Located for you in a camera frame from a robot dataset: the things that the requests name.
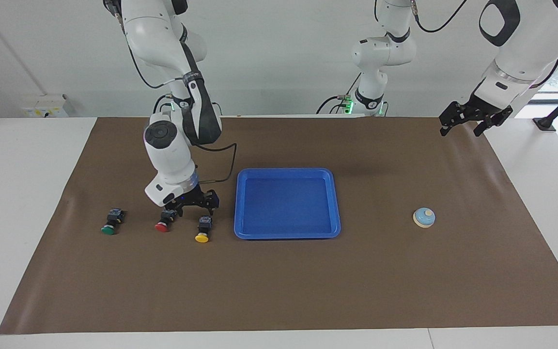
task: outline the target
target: white wall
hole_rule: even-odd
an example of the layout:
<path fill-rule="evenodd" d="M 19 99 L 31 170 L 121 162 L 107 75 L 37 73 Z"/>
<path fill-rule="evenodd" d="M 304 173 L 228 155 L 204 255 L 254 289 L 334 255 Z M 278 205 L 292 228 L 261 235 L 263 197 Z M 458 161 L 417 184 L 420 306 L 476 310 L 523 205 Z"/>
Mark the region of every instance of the white wall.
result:
<path fill-rule="evenodd" d="M 373 0 L 189 2 L 182 20 L 206 40 L 200 69 L 229 114 L 315 112 L 356 77 L 354 42 L 384 35 Z M 421 1 L 421 21 L 437 27 L 459 3 Z M 412 28 L 417 59 L 386 69 L 390 115 L 437 116 L 450 101 L 467 99 L 496 55 L 479 33 L 484 4 L 467 2 L 439 33 Z M 67 94 L 86 116 L 147 115 L 161 94 L 137 77 L 120 27 L 100 0 L 0 0 L 0 117 L 21 116 L 20 97 L 42 92 Z"/>

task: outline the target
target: red button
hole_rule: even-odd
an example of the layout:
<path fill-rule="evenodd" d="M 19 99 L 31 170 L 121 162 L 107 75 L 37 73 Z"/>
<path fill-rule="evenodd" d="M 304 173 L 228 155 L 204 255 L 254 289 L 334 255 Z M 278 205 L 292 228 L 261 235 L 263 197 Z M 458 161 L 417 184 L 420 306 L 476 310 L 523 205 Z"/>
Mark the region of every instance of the red button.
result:
<path fill-rule="evenodd" d="M 155 229 L 158 230 L 161 233 L 167 233 L 169 232 L 169 228 L 167 228 L 167 225 L 164 223 L 157 223 L 155 225 Z"/>

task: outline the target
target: yellow button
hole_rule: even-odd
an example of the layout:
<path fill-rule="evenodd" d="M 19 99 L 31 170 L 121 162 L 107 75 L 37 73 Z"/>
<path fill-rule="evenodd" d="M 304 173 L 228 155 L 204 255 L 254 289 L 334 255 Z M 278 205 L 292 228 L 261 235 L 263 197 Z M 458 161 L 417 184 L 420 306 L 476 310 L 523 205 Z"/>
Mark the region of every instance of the yellow button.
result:
<path fill-rule="evenodd" d="M 208 236 L 205 236 L 204 234 L 199 234 L 198 236 L 195 236 L 195 241 L 199 242 L 199 243 L 207 243 L 208 242 Z"/>

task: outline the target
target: brown mat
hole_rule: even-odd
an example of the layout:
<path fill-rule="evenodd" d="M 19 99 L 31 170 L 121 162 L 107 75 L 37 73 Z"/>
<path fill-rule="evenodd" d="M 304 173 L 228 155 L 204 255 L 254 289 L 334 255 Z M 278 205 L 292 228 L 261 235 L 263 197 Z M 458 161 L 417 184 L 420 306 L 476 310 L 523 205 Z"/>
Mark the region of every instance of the brown mat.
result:
<path fill-rule="evenodd" d="M 442 138 L 436 119 L 226 119 L 216 146 L 239 143 L 235 173 L 329 168 L 343 229 L 239 240 L 234 176 L 213 186 L 203 245 L 201 208 L 153 229 L 145 122 L 97 121 L 0 333 L 558 325 L 558 263 L 472 126 Z M 210 179 L 231 155 L 193 158 Z M 428 230 L 412 222 L 421 206 L 438 218 Z M 129 211 L 117 236 L 100 232 L 110 207 Z"/>

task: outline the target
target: green button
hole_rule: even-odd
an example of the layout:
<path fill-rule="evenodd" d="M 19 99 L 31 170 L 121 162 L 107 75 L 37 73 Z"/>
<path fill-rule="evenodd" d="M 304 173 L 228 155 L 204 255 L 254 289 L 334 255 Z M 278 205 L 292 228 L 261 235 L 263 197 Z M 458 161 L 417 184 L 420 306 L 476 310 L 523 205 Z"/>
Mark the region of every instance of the green button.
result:
<path fill-rule="evenodd" d="M 100 231 L 104 232 L 108 236 L 115 235 L 115 229 L 109 227 L 108 225 L 105 225 L 104 227 L 102 227 L 102 229 L 100 229 Z"/>

